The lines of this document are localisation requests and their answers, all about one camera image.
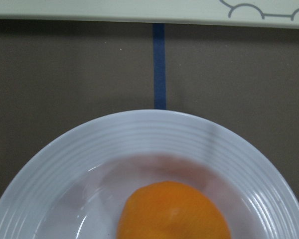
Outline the white ribbed plate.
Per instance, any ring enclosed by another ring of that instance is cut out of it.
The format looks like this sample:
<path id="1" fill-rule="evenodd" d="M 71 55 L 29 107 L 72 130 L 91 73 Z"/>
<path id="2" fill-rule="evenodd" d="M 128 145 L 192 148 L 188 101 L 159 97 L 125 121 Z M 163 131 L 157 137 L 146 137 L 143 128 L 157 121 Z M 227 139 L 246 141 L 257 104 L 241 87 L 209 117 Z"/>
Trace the white ribbed plate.
<path id="1" fill-rule="evenodd" d="M 234 239 L 299 239 L 299 203 L 256 148 L 206 119 L 163 110 L 84 123 L 37 153 L 0 199 L 0 239 L 113 239 L 138 188 L 178 181 L 220 210 Z"/>

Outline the orange fruit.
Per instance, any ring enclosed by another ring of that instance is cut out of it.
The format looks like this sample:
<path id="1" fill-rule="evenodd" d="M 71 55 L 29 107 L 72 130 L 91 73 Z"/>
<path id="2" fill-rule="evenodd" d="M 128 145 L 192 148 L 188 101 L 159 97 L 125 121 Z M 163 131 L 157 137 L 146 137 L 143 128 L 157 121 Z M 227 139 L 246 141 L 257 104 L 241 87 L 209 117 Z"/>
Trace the orange fruit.
<path id="1" fill-rule="evenodd" d="M 118 239 L 229 239 L 215 204 L 188 185 L 165 181 L 134 191 L 122 210 Z"/>

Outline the cream bear tray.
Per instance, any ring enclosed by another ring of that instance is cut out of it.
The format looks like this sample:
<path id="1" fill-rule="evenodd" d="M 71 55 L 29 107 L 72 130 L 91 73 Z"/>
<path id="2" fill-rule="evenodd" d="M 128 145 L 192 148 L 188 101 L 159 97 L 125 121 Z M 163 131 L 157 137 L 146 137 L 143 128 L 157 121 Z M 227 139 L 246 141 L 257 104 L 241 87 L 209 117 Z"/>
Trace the cream bear tray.
<path id="1" fill-rule="evenodd" d="M 0 19 L 299 29 L 299 0 L 0 0 Z"/>

